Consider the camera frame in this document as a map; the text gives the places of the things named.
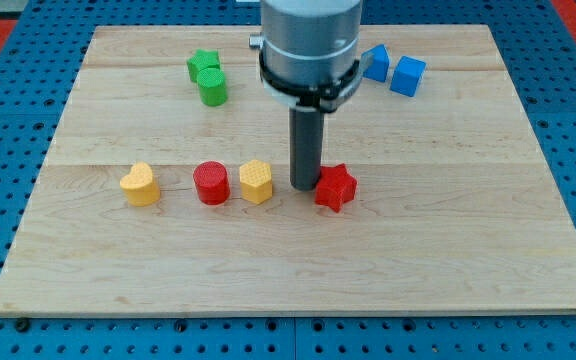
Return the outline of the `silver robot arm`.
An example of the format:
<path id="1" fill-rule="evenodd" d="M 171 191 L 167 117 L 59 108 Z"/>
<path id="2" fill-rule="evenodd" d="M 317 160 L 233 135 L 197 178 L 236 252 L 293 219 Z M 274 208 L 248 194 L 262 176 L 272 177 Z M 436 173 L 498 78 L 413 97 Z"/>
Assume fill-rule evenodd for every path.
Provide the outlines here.
<path id="1" fill-rule="evenodd" d="M 357 58 L 361 0 L 261 0 L 259 51 L 264 88 L 289 109 L 290 183 L 320 178 L 325 116 L 349 100 L 373 56 Z"/>

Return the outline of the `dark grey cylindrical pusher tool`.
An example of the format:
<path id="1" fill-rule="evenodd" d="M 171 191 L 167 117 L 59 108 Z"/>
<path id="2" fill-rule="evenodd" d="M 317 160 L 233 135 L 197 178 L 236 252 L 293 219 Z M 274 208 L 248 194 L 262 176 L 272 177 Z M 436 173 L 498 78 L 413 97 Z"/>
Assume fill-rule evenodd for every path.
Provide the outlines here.
<path id="1" fill-rule="evenodd" d="M 290 182 L 300 191 L 315 188 L 321 167 L 324 115 L 320 112 L 289 111 Z"/>

